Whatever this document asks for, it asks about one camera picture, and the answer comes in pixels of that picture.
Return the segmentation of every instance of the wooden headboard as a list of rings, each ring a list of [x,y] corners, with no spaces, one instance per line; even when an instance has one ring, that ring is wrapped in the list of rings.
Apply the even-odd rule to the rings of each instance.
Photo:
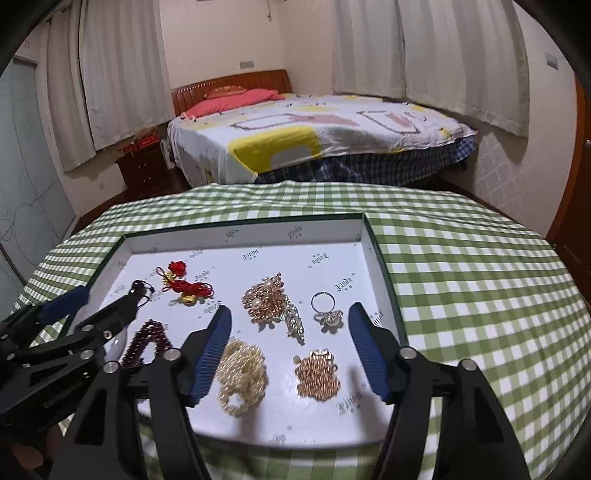
[[[173,90],[174,111],[179,116],[195,104],[201,102],[204,95],[217,87],[239,85],[246,89],[267,88],[279,93],[291,93],[291,83],[285,70],[267,70],[265,72],[240,73],[217,79],[192,83]]]

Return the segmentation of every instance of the wall switch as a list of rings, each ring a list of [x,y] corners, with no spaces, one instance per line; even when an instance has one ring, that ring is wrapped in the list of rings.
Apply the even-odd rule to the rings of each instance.
[[[554,55],[546,54],[546,64],[555,70],[558,70],[558,59]]]

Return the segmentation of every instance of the tray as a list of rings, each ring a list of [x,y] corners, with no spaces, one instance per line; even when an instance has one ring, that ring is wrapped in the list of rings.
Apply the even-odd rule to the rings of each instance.
[[[213,286],[212,299],[187,307],[179,303],[178,294],[161,291],[156,267],[166,269],[170,261],[178,260],[187,264],[186,280]],[[302,318],[304,346],[288,338],[283,323],[260,329],[242,306],[248,288],[277,272]],[[369,387],[349,334],[349,307],[361,301],[374,323],[390,329],[402,345],[407,340],[384,260],[364,215],[245,220],[125,235],[93,276],[90,302],[69,331],[124,295],[136,279],[151,283],[157,292],[129,325],[127,338],[120,335],[118,342],[128,344],[146,320],[154,319],[165,324],[169,340],[180,347],[224,304],[232,311],[232,336],[256,344],[265,356],[269,384],[260,406],[239,418],[226,414],[214,380],[209,395],[188,409],[197,434],[290,449],[351,447],[383,439],[392,408]],[[319,291],[330,292],[336,308],[344,312],[340,329],[323,329],[314,319],[310,300]],[[315,304],[322,307],[323,300],[328,298],[319,297]],[[114,341],[105,346],[107,351]],[[293,357],[323,348],[334,355],[342,386],[337,396],[322,403],[298,396]],[[145,351],[146,363],[153,352],[150,347]],[[150,414],[149,401],[138,408]]]

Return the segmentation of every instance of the nightstand drawer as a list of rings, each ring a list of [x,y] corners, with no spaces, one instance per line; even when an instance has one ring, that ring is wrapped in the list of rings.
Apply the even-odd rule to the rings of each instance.
[[[168,169],[158,144],[125,154],[117,165],[131,195],[142,194],[167,178]]]

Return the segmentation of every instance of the plaid bed skirt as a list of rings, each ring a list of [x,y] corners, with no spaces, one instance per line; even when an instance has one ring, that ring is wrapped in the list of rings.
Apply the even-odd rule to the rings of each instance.
[[[347,181],[404,186],[461,162],[476,149],[476,136],[450,145],[408,150],[398,154],[364,153],[324,157],[261,173],[255,183],[293,181]]]

